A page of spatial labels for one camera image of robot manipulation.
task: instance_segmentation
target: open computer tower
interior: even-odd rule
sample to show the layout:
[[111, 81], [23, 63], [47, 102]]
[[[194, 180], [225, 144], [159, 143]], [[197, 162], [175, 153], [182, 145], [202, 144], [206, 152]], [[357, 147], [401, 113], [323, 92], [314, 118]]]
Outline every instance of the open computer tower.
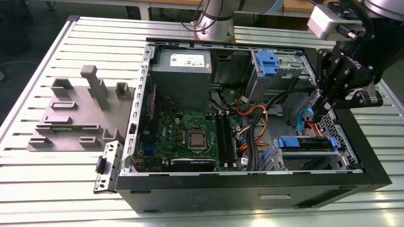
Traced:
[[[390, 184], [349, 110], [309, 127], [315, 56], [147, 39], [125, 139], [105, 146], [94, 193], [117, 192], [137, 212], [194, 212], [319, 207]], [[271, 103], [266, 121], [250, 124], [258, 109], [237, 113], [309, 87]], [[253, 157], [246, 135], [261, 136]]]

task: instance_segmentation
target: blue cable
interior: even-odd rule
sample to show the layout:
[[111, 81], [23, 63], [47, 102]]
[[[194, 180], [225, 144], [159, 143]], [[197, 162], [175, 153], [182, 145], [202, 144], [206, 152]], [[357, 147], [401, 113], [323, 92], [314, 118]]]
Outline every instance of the blue cable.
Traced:
[[309, 112], [310, 115], [313, 115], [313, 111], [311, 109], [306, 108], [306, 109], [302, 109], [298, 113], [298, 116], [297, 116], [297, 131], [298, 131], [298, 134], [302, 132], [302, 122], [301, 122], [301, 118], [302, 118], [302, 115], [303, 115], [303, 112]]
[[277, 0], [275, 3], [273, 4], [273, 6], [270, 7], [270, 9], [267, 9], [266, 12], [263, 12], [262, 14], [271, 14], [274, 13], [279, 7], [282, 6], [283, 0]]

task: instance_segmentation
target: cpu socket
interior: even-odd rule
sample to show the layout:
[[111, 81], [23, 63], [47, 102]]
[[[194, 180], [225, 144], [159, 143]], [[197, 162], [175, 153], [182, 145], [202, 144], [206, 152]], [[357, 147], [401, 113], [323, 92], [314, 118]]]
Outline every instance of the cpu socket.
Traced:
[[199, 154], [206, 150], [206, 146], [206, 130], [187, 130], [187, 150], [194, 154]]

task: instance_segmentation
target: green motherboard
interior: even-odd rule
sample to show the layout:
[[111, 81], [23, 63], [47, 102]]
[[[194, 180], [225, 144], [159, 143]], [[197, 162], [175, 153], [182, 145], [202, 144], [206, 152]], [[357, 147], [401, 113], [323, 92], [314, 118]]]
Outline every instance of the green motherboard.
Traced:
[[[214, 171], [239, 171], [237, 159], [235, 141], [233, 146], [234, 163], [230, 166], [219, 164], [219, 149], [215, 137], [214, 113], [205, 112], [159, 112], [155, 129], [155, 143], [142, 144], [142, 166], [145, 172], [159, 172], [161, 160], [163, 158], [207, 158], [215, 161]], [[239, 125], [239, 117], [229, 115], [230, 134], [235, 134]], [[190, 134], [199, 132], [203, 135], [206, 146], [199, 151], [190, 149], [194, 145]]]

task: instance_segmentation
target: table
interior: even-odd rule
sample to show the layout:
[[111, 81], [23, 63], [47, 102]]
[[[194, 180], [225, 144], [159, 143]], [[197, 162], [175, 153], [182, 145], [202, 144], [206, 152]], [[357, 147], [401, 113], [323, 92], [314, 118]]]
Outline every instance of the table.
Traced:
[[[45, 1], [50, 10], [53, 4], [47, 0]], [[139, 9], [141, 20], [150, 20], [149, 8], [169, 8], [169, 9], [190, 9], [195, 10], [198, 0], [53, 0], [55, 2], [73, 2], [86, 4], [102, 4], [102, 5], [118, 5], [118, 6], [134, 6]], [[313, 10], [313, 5], [309, 0], [283, 0], [286, 17], [309, 17]], [[278, 15], [275, 13], [263, 13], [265, 15]]]
[[[47, 226], [404, 226], [404, 109], [383, 82], [383, 106], [351, 110], [391, 185], [317, 209], [135, 214], [118, 194], [93, 194], [99, 152], [29, 152], [26, 142], [54, 78], [86, 85], [83, 64], [107, 85], [138, 84], [146, 37], [190, 39], [178, 23], [81, 17], [67, 21], [0, 127], [0, 223]], [[238, 43], [331, 48], [310, 32], [235, 27]]]

